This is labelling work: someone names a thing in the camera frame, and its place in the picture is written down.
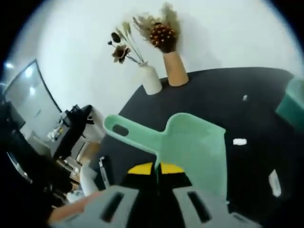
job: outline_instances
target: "tan vase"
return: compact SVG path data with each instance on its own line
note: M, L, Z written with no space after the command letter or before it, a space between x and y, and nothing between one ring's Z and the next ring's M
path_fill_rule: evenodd
M189 81L185 67L180 55L176 52L170 52L163 55L169 85L181 86Z

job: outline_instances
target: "dried flower arrangement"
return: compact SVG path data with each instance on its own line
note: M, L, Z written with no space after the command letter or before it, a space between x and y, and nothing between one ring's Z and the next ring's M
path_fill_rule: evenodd
M176 51L176 45L181 33L180 22L177 13L169 3L164 4L161 13L161 18L147 15L146 17L133 17L133 21L136 29L146 41L158 48L162 53L170 53Z
M112 40L108 42L108 45L111 45L115 48L115 51L112 54L112 56L114 57L114 62L124 63L125 58L128 58L139 65L144 63L141 53L137 48L134 47L135 40L132 36L130 23L124 21L122 23L122 27L124 34L121 30L117 28L116 32L113 32L111 34ZM131 49L137 55L137 59L130 55Z

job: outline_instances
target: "green object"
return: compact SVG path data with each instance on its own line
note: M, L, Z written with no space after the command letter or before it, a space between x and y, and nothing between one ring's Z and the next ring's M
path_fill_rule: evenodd
M275 111L295 129L304 132L304 81L292 79L285 96Z
M128 134L115 133L115 125L126 128ZM155 154L155 168L160 162L175 164L184 169L193 186L226 200L225 129L187 113L171 116L163 132L119 115L106 117L104 127L110 136Z

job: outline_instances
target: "white vase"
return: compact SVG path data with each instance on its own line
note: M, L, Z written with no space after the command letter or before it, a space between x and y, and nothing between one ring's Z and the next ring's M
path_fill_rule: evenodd
M157 76L154 67L149 66L147 62L139 65L138 77L147 93L153 95L162 90L162 84Z

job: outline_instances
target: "dustpan handle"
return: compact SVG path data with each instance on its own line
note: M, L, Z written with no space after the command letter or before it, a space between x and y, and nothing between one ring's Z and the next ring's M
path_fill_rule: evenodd
M128 130L126 136L113 131L114 126ZM143 151L155 154L159 150L161 133L126 119L120 115L109 115L104 120L104 128L108 135Z

